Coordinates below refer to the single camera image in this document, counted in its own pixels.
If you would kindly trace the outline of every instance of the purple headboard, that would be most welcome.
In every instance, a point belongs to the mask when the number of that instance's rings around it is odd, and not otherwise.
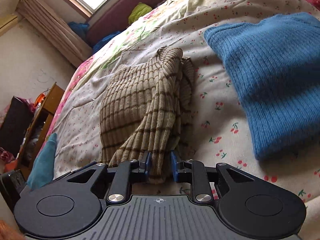
[[[128,17],[139,2],[153,8],[161,1],[163,0],[119,0],[92,25],[87,33],[87,41],[90,45],[94,45],[112,32],[125,30],[128,26]]]

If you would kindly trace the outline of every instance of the metal screw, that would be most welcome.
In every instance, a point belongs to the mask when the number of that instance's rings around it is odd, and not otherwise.
[[[200,202],[208,202],[211,200],[211,197],[208,194],[199,194],[196,196],[196,200]]]
[[[124,196],[122,196],[121,194],[112,194],[108,197],[108,200],[110,200],[111,202],[119,202],[123,199]]]

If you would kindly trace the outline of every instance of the blue sweater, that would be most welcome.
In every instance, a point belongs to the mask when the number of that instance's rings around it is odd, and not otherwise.
[[[204,38],[223,61],[243,106],[256,159],[320,132],[320,22],[307,13],[212,27]]]

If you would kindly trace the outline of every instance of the beige curtain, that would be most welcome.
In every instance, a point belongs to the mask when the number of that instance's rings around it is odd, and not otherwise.
[[[92,54],[92,49],[43,0],[20,0],[18,10],[75,67]]]

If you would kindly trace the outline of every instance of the ribbed surface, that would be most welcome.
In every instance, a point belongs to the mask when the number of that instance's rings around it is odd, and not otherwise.
[[[159,177],[167,149],[188,143],[194,69],[182,55],[180,48],[161,47],[146,63],[122,65],[113,75],[100,109],[102,162],[114,167],[147,150],[150,174]]]
[[[225,24],[204,37],[223,60],[257,159],[320,132],[320,22],[307,13]]]
[[[229,230],[213,209],[191,203],[187,196],[133,196],[109,207],[81,240],[245,240]]]

